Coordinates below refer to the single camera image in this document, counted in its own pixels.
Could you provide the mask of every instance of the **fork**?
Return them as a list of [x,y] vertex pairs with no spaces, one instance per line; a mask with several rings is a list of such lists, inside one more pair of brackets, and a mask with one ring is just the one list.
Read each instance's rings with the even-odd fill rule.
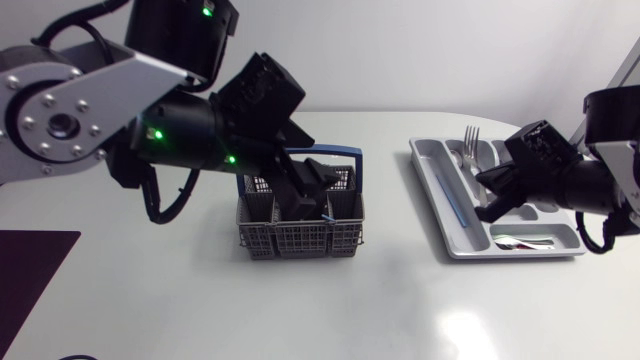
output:
[[[481,171],[478,166],[478,137],[480,136],[480,128],[475,126],[467,126],[464,132],[464,146],[462,147],[463,163],[469,167],[471,175],[475,176]],[[487,191],[482,184],[478,183],[478,200],[481,206],[487,206]]]

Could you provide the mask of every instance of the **bolt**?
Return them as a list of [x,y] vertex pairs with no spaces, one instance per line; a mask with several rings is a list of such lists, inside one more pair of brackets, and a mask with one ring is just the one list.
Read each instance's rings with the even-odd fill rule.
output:
[[55,104],[56,104],[56,98],[54,98],[53,95],[46,94],[45,96],[42,97],[42,105],[46,107],[53,107],[53,105]]
[[38,150],[38,152],[40,153],[40,155],[47,155],[50,150],[51,150],[51,146],[49,144],[42,143],[40,144],[40,149]]
[[98,161],[104,160],[107,157],[107,152],[102,150],[102,149],[100,149],[100,150],[96,151],[95,157],[96,157],[96,160],[98,160]]
[[97,125],[91,125],[91,128],[89,128],[89,135],[93,137],[100,135],[100,132],[100,128]]
[[71,148],[71,155],[75,157],[82,155],[82,147],[80,147],[80,145],[73,145]]
[[53,168],[49,165],[42,165],[42,167],[40,168],[40,171],[42,171],[42,173],[45,175],[53,174]]
[[80,112],[87,112],[87,111],[89,111],[89,104],[87,104],[87,102],[84,101],[84,100],[78,100],[78,104],[76,105],[76,109],[78,109],[78,111],[80,111]]
[[13,75],[7,76],[7,87],[11,90],[18,90],[20,88],[20,80]]
[[22,128],[24,128],[25,130],[33,130],[35,126],[36,126],[36,121],[33,120],[33,118],[29,116],[25,116],[25,118],[22,119]]
[[78,70],[76,68],[71,69],[71,73],[69,74],[69,79],[73,80],[73,79],[75,79],[77,77],[80,77],[80,76],[82,76],[82,71],[80,71],[80,70]]

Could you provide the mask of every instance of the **silver metal bracket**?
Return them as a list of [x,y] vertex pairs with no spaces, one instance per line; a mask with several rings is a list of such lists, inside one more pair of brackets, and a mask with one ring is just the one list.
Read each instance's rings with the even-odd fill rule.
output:
[[633,212],[629,219],[640,227],[640,187],[633,174],[635,141],[612,141],[595,144],[602,160],[613,174]]
[[[5,135],[0,142],[0,183],[70,174],[94,166],[104,159],[104,141],[188,75],[186,70],[129,51],[130,57],[84,75],[60,63],[30,64],[0,73],[0,79],[7,79],[7,86],[0,87],[1,114],[6,114],[12,98],[24,87],[61,81],[31,96],[17,119],[0,123]],[[56,116],[77,123],[76,132],[56,132],[52,127]],[[7,141],[7,121],[17,121],[19,140],[30,153],[16,146],[16,139]]]

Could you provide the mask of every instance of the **black mat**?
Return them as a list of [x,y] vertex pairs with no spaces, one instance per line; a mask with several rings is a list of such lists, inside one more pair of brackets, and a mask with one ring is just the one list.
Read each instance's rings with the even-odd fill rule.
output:
[[0,358],[80,233],[0,230]]

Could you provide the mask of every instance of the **gray plastic basket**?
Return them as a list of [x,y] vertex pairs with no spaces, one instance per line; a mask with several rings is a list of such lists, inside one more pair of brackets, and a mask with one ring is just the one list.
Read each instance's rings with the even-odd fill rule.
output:
[[240,245],[252,259],[354,256],[362,241],[362,152],[360,149],[316,145],[289,149],[290,153],[315,153],[356,158],[351,166],[334,166],[341,180],[327,191],[326,218],[281,221],[280,208],[269,185],[260,177],[238,177],[237,223]]

